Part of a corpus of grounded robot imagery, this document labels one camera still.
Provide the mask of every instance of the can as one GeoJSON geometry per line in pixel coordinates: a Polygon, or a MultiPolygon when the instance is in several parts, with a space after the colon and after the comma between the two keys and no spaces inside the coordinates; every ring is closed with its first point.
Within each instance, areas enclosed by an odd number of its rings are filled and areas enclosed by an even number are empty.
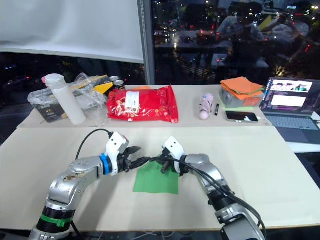
{"type": "Polygon", "coordinates": [[[112,82],[114,82],[114,81],[119,80],[120,78],[119,78],[118,76],[111,76],[111,77],[109,77],[109,79],[110,79],[112,82]]]}
{"type": "Polygon", "coordinates": [[[125,82],[123,80],[115,80],[113,86],[115,89],[126,90],[125,82]]]}

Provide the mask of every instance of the green band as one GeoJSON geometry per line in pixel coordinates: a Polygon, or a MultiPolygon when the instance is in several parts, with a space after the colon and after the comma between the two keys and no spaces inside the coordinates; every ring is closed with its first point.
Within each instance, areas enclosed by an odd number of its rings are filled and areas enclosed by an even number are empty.
{"type": "Polygon", "coordinates": [[[41,215],[40,219],[47,223],[56,224],[59,228],[63,228],[66,223],[70,223],[72,221],[72,217],[67,219],[55,219],[45,215],[41,215]]]}

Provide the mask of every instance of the phone screen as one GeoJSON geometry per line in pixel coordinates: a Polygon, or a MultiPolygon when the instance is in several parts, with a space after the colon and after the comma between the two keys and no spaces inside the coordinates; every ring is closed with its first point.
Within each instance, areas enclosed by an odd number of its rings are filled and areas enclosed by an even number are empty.
{"type": "Polygon", "coordinates": [[[225,113],[226,113],[226,117],[229,120],[243,121],[243,122],[258,122],[258,118],[253,112],[226,111],[225,113]]]}

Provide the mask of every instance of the green paper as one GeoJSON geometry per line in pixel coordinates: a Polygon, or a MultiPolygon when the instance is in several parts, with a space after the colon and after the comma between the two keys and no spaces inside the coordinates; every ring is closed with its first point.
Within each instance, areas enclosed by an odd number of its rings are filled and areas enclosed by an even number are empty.
{"type": "Polygon", "coordinates": [[[223,110],[225,110],[225,111],[236,111],[236,112],[247,112],[247,111],[249,111],[249,112],[252,112],[253,110],[255,110],[253,106],[241,106],[241,107],[236,107],[236,108],[226,108],[226,106],[225,106],[224,102],[221,100],[220,96],[219,96],[219,100],[220,100],[220,102],[222,104],[223,110]]]}
{"type": "Polygon", "coordinates": [[[169,168],[165,174],[162,174],[161,168],[162,165],[156,161],[141,167],[136,174],[133,191],[151,194],[178,194],[179,175],[169,168]]]}

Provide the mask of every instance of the laptop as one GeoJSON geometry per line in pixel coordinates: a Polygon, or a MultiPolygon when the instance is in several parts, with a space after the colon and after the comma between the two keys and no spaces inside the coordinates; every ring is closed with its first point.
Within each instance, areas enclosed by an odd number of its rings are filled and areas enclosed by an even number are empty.
{"type": "Polygon", "coordinates": [[[260,108],[286,142],[320,144],[312,120],[320,101],[320,80],[271,77],[260,108]]]}

